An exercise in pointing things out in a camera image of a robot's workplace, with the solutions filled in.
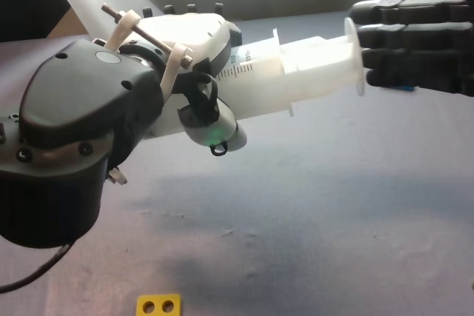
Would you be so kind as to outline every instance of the metal rod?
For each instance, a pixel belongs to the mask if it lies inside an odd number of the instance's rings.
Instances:
[[[115,11],[114,9],[109,7],[107,4],[102,5],[102,10],[106,14],[112,16],[116,20],[116,22],[120,21],[120,19],[121,19],[120,13],[118,13],[117,11]],[[160,50],[162,50],[166,54],[168,54],[168,55],[171,54],[171,51],[173,49],[170,46],[168,46],[167,44],[157,40],[156,38],[151,36],[149,33],[147,33],[145,30],[141,29],[138,25],[133,25],[132,31],[134,33],[137,33],[141,37],[143,37],[145,40],[147,40],[148,42],[150,42],[154,46],[157,46],[157,48],[159,48]],[[181,67],[183,67],[184,69],[188,69],[192,63],[193,63],[193,59],[189,56],[185,56],[181,60]]]

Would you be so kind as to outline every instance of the screw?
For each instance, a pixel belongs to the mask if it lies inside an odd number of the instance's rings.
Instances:
[[[32,161],[33,154],[28,148],[22,148],[16,153],[16,159],[22,163],[28,163]]]
[[[79,144],[79,154],[80,155],[92,155],[93,153],[93,148],[92,145],[88,142],[82,142]]]
[[[114,9],[109,7],[107,4],[102,5],[102,10],[105,13],[107,13],[108,15],[112,16],[117,22],[121,19],[121,15],[119,13],[117,13]],[[141,29],[138,25],[133,25],[132,30],[135,33],[138,33],[141,37],[143,37],[145,40],[147,40],[151,44],[157,46],[157,48],[159,48],[163,52],[167,53],[168,55],[171,54],[171,51],[173,49],[170,46],[168,46],[167,44],[157,40],[156,38],[151,36],[149,33],[144,31],[143,29]],[[191,63],[193,63],[193,59],[189,56],[185,56],[181,60],[181,67],[183,67],[184,69],[188,69],[190,67]]]

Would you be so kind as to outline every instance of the wire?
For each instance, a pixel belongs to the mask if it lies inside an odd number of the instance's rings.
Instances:
[[[0,286],[0,294],[14,292],[15,290],[18,290],[28,284],[31,284],[33,281],[38,280],[40,277],[46,274],[48,270],[53,268],[70,251],[74,243],[75,241],[69,244],[65,244],[54,254],[54,256],[52,256],[51,259],[49,259],[48,262],[40,266],[36,271],[28,275],[27,277],[18,280],[15,283]]]

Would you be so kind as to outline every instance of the table surface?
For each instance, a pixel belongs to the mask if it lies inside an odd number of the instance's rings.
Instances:
[[[244,41],[343,32],[342,13],[248,21]],[[0,110],[73,38],[0,46]],[[185,134],[142,142],[101,214],[9,316],[132,316],[179,293],[192,316],[464,316],[474,310],[474,100],[354,88],[243,120],[223,158]],[[0,241],[0,282],[53,254]]]

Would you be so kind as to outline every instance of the yellow block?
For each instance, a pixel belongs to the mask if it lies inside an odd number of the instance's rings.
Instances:
[[[136,304],[136,316],[181,316],[181,296],[142,295]]]

